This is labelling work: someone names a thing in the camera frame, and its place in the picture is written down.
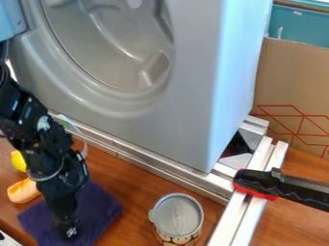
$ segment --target wooden table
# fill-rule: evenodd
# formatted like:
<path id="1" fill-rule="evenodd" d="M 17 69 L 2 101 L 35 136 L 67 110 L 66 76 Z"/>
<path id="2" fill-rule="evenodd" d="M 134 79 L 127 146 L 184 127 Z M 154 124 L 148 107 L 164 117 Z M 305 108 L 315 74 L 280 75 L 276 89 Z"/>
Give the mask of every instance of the wooden table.
<path id="1" fill-rule="evenodd" d="M 23 174 L 10 166 L 11 150 L 8 143 L 0 139 L 0 230 L 23 245 L 36 245 L 16 219 L 22 210 L 36 201 L 17 206 L 6 195 L 9 185 L 24 178 Z M 205 210 L 205 223 L 202 241 L 198 246 L 206 245 L 224 207 L 92 147 L 89 147 L 87 162 L 91 178 L 123 206 L 122 216 L 99 238 L 96 245 L 157 245 L 147 212 L 160 197 L 170 192 L 188 193 L 201 203 Z M 329 161 L 294 149 L 288 151 L 283 170 L 291 175 L 329 181 Z M 328 245 L 328 229 L 329 213 L 279 199 L 267 203 L 251 245 Z"/>
<path id="2" fill-rule="evenodd" d="M 16 218 L 22 210 L 35 201 L 18 206 L 12 204 L 6 194 L 8 186 L 25 178 L 24 174 L 13 170 L 10 165 L 12 149 L 4 139 L 0 139 L 0 230 L 10 234 L 24 246 L 36 245 L 36 242 L 20 227 Z M 122 215 L 99 238 L 96 245 L 157 245 L 147 214 L 155 203 L 168 193 L 187 193 L 202 205 L 205 220 L 200 245 L 206 245 L 207 238 L 223 213 L 223 206 L 90 146 L 87 163 L 91 178 L 123 206 Z"/>

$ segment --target washing machine door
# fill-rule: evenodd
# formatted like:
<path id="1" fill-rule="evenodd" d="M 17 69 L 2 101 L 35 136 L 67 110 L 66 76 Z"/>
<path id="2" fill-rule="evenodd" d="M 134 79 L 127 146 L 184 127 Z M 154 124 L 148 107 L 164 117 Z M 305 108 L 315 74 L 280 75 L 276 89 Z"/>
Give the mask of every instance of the washing machine door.
<path id="1" fill-rule="evenodd" d="M 251 109 L 270 2 L 22 0 L 10 58 L 49 109 L 209 172 Z"/>

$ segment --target blue panel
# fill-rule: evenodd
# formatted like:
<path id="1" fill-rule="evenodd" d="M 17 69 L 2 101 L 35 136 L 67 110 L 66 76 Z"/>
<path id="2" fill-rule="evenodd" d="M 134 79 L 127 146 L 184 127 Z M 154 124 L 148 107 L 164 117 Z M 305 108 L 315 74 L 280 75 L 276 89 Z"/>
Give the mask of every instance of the blue panel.
<path id="1" fill-rule="evenodd" d="M 273 6 L 269 24 L 269 36 L 281 39 L 329 47 L 329 14 L 295 8 Z"/>

